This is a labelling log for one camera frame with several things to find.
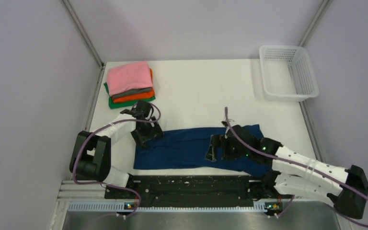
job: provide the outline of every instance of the gray towel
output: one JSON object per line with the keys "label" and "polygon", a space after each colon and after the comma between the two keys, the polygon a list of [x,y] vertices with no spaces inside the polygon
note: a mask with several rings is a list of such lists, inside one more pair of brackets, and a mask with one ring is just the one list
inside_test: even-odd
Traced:
{"label": "gray towel", "polygon": [[121,98],[121,97],[126,97],[129,95],[133,95],[133,94],[138,94],[138,93],[143,93],[143,92],[150,92],[151,91],[151,87],[147,87],[147,88],[143,88],[143,89],[131,89],[125,92],[121,92],[115,95],[112,95],[112,100]]}

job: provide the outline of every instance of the stainless steel surface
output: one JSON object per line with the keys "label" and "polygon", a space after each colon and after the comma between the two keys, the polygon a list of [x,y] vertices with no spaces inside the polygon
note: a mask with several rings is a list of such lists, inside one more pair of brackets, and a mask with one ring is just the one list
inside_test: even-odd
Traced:
{"label": "stainless steel surface", "polygon": [[72,22],[75,25],[75,28],[77,29],[77,32],[80,34],[82,40],[84,41],[84,44],[88,48],[89,52],[91,53],[92,57],[94,58],[95,62],[98,64],[99,67],[103,66],[103,63],[101,61],[101,58],[98,55],[98,52],[96,51],[95,47],[93,46],[90,37],[88,37],[87,32],[85,31],[84,27],[81,24],[81,21],[78,18],[78,15],[76,14],[74,8],[72,7],[69,0],[60,0],[63,3],[64,8],[66,9],[67,13],[69,14]]}
{"label": "stainless steel surface", "polygon": [[295,202],[281,218],[263,213],[137,213],[123,220],[103,213],[69,212],[63,230],[339,230],[335,214],[319,202]]}

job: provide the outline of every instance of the folded towel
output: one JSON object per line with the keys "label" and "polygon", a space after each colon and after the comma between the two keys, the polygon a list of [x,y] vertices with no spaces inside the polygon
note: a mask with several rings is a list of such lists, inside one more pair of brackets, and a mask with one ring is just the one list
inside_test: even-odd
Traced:
{"label": "folded towel", "polygon": [[121,98],[121,97],[126,97],[129,95],[133,95],[133,94],[139,94],[139,93],[143,93],[143,92],[150,92],[151,91],[151,87],[147,87],[147,88],[143,88],[143,89],[132,89],[132,90],[128,90],[126,92],[121,92],[115,95],[112,95],[112,100]]}
{"label": "folded towel", "polygon": [[[259,125],[245,126],[251,134],[260,139],[263,137]],[[224,161],[222,148],[218,148],[216,162],[205,159],[211,135],[225,134],[225,127],[189,128],[164,131],[164,137],[149,140],[144,149],[136,145],[134,169],[191,169],[212,167],[246,172],[252,176],[262,177],[271,170],[269,166],[258,164],[248,157],[233,161]]]}
{"label": "folded towel", "polygon": [[[106,92],[109,93],[108,91],[108,85],[106,84],[106,82],[103,84],[105,86],[105,89],[106,89]],[[151,102],[153,101],[154,99],[156,99],[155,96],[152,96],[150,98],[147,98],[147,99],[141,99],[142,101],[146,101],[146,102]],[[108,106],[109,108],[111,109],[117,109],[117,108],[122,108],[122,107],[128,107],[128,106],[133,106],[134,104],[136,104],[136,102],[138,102],[139,100],[132,100],[132,101],[129,101],[129,102],[122,102],[122,103],[114,103],[112,101],[112,98],[109,97],[108,99]]]}
{"label": "folded towel", "polygon": [[149,66],[146,61],[109,69],[106,83],[108,83],[110,96],[131,89],[153,87]]}
{"label": "folded towel", "polygon": [[[153,80],[153,71],[150,69],[150,78]],[[125,97],[113,99],[114,103],[129,102],[133,100],[148,99],[155,96],[154,89],[151,88],[150,92],[143,92]]]}

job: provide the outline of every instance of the orange towel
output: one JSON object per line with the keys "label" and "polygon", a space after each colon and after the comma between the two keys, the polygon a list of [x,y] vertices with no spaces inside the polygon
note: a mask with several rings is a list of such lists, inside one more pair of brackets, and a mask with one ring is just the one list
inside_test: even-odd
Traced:
{"label": "orange towel", "polygon": [[[153,71],[150,69],[151,80],[153,81]],[[154,88],[151,88],[150,92],[143,92],[138,94],[129,95],[126,97],[120,97],[114,99],[114,103],[129,102],[133,100],[148,99],[155,96]]]}

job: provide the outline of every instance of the black clamp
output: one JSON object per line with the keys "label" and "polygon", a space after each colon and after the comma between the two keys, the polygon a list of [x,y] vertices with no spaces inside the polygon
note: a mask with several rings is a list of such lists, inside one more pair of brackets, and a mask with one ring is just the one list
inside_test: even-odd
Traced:
{"label": "black clamp", "polygon": [[[350,169],[347,169],[348,177],[346,178],[346,184],[355,188],[365,196],[368,195],[368,179],[365,175],[365,171],[362,168],[352,165]],[[333,207],[343,215],[354,218],[362,219],[365,212],[366,199],[362,198],[355,192],[343,187],[339,196],[335,196],[331,193],[327,194],[333,202]]]}
{"label": "black clamp", "polygon": [[[129,114],[132,117],[138,120],[145,121],[155,121],[156,117],[153,116],[154,108],[150,103],[145,101],[138,101],[136,106],[134,106],[131,110],[125,109],[121,112],[121,114]],[[136,144],[141,148],[147,148],[146,142],[156,137],[162,137],[164,135],[160,125],[158,122],[153,123],[143,123],[136,122],[136,129],[131,132],[133,139]]]}
{"label": "black clamp", "polygon": [[[278,148],[283,145],[270,138],[257,139],[245,128],[235,125],[232,127],[234,132],[249,146],[265,152],[270,155],[275,155]],[[233,134],[232,130],[228,130],[226,135],[212,135],[211,142],[205,159],[215,162],[218,158],[218,148],[222,148],[222,160],[233,161],[238,158],[248,157],[250,160],[263,165],[272,165],[272,159],[262,156],[244,146]]]}

